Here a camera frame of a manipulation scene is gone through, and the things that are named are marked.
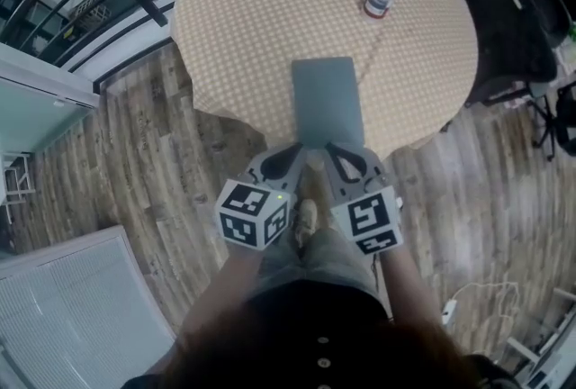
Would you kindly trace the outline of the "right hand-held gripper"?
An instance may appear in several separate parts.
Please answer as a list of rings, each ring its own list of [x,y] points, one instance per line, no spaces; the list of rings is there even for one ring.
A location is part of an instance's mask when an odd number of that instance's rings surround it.
[[[331,215],[346,239],[365,255],[401,246],[397,195],[377,155],[363,146],[332,142],[321,155]]]

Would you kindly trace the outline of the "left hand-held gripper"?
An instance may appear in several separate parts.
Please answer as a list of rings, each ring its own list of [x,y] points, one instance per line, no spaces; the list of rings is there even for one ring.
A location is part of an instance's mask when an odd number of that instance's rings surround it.
[[[215,204],[222,238],[262,251],[286,231],[302,174],[302,148],[296,142],[261,152],[239,177],[226,181]]]

